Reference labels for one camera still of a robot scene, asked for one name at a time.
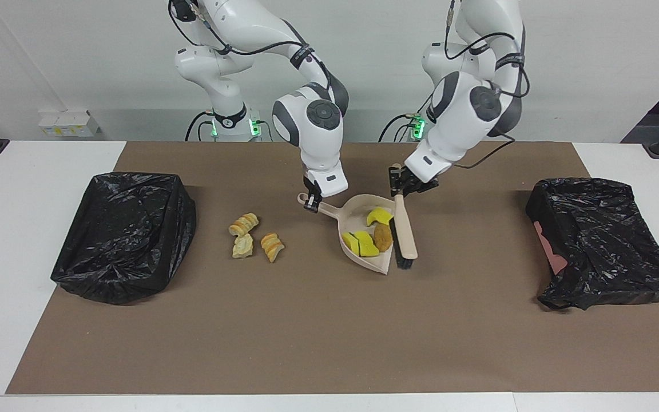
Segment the beige handle hand brush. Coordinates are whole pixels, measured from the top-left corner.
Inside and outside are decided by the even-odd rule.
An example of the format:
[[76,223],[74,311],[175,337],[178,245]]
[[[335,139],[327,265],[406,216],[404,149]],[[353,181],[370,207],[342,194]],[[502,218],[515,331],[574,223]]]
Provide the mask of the beige handle hand brush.
[[414,260],[418,258],[418,248],[414,240],[410,217],[408,216],[404,196],[397,195],[392,198],[394,203],[391,230],[394,239],[396,264],[401,270],[411,268]]

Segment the beige plastic dustpan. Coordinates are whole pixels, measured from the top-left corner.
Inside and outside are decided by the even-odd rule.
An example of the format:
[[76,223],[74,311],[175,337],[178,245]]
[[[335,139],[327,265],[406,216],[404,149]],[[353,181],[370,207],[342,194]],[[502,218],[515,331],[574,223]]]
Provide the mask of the beige plastic dustpan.
[[368,229],[367,217],[376,208],[381,208],[388,213],[394,214],[395,202],[376,195],[356,195],[349,198],[340,208],[324,201],[318,204],[319,213],[337,221],[338,239],[343,253],[355,264],[376,273],[387,275],[392,255],[390,249],[380,252],[378,256],[359,256],[353,253],[342,238],[343,233]]

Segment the brown bread roll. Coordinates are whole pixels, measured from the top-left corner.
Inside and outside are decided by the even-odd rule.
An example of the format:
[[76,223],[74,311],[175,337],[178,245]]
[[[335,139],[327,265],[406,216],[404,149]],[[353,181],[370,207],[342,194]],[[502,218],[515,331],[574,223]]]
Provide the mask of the brown bread roll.
[[376,223],[374,227],[374,245],[379,252],[388,251],[393,245],[393,235],[389,224]]

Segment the golden striped pastry piece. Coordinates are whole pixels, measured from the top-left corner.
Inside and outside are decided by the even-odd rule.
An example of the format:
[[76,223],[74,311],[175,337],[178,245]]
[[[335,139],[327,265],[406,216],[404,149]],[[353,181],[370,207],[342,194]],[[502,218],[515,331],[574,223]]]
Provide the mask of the golden striped pastry piece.
[[285,244],[280,240],[277,233],[274,232],[264,235],[260,240],[260,245],[270,263],[274,263],[280,251],[285,249]]

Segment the long striped pastry piece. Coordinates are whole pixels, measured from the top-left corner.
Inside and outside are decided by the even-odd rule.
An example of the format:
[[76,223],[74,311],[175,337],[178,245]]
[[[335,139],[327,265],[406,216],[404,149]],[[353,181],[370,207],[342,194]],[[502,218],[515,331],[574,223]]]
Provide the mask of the long striped pastry piece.
[[245,213],[228,227],[228,233],[235,237],[246,236],[254,227],[259,225],[259,217],[254,213]]

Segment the pale pastry piece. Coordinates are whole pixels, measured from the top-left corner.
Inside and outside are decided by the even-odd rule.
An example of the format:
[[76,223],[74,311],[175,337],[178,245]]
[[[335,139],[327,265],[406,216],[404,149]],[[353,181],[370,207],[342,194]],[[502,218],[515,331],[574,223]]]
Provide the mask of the pale pastry piece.
[[253,237],[247,233],[235,238],[235,244],[232,248],[232,257],[234,259],[248,258],[253,255]]

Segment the pink bin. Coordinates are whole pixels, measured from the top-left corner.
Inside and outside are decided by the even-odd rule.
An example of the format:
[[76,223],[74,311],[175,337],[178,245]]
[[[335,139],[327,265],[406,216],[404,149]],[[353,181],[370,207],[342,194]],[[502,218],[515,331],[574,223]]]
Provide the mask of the pink bin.
[[556,251],[553,250],[551,243],[542,232],[541,223],[539,221],[534,221],[533,226],[536,230],[536,233],[538,234],[539,242],[541,242],[544,253],[546,253],[547,261],[549,262],[549,266],[551,268],[551,273],[553,275],[559,274],[560,271],[567,268],[568,261],[564,258],[564,256],[559,255]]

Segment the black plastic trash bag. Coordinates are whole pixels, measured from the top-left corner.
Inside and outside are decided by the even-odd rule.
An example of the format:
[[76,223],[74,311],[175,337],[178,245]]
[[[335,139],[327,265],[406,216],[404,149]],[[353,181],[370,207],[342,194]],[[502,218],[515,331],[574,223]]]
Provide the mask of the black plastic trash bag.
[[588,310],[659,303],[659,245],[630,185],[601,178],[544,179],[531,191],[525,211],[568,261],[559,274],[551,273],[538,295],[541,305]]
[[50,278],[92,302],[148,298],[172,281],[197,224],[196,204],[176,174],[95,175]]

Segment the brown table mat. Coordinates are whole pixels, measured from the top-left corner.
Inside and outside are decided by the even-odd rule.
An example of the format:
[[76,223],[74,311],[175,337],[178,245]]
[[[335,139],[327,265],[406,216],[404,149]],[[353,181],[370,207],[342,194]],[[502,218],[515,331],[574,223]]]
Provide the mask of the brown table mat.
[[[128,143],[117,171],[180,175],[196,203],[185,260],[131,305],[56,289],[7,393],[659,391],[659,303],[538,303],[549,262],[524,208],[539,180],[587,175],[572,144],[513,144],[408,196],[419,257],[388,275],[297,203],[300,169],[286,143]],[[234,259],[245,213],[253,255]]]

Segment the white wall outlet box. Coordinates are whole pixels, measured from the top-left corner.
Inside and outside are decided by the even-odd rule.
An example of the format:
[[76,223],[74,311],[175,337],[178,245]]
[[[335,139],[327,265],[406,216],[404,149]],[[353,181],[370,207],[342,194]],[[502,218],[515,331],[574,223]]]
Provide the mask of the white wall outlet box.
[[101,131],[89,110],[40,110],[38,127],[47,137],[95,137]]

